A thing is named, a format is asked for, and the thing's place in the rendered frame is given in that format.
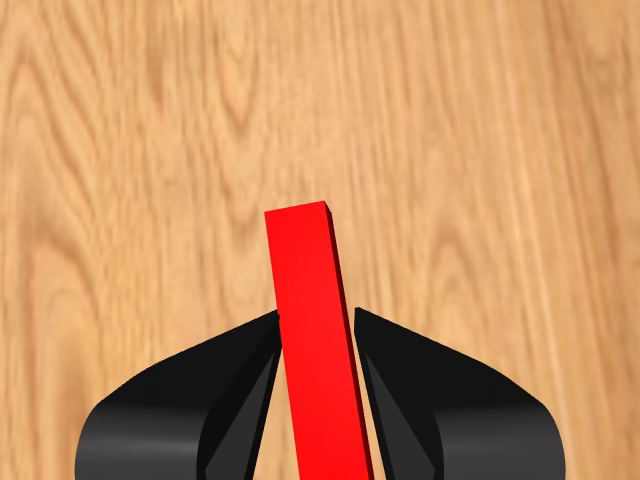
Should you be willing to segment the thin red peg bar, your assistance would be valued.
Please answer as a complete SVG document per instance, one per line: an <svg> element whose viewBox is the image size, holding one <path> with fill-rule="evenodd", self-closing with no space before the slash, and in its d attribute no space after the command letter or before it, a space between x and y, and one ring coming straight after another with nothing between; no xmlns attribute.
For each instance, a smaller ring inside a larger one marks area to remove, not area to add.
<svg viewBox="0 0 640 480"><path fill-rule="evenodd" d="M265 221L300 480L373 480L330 209Z"/></svg>

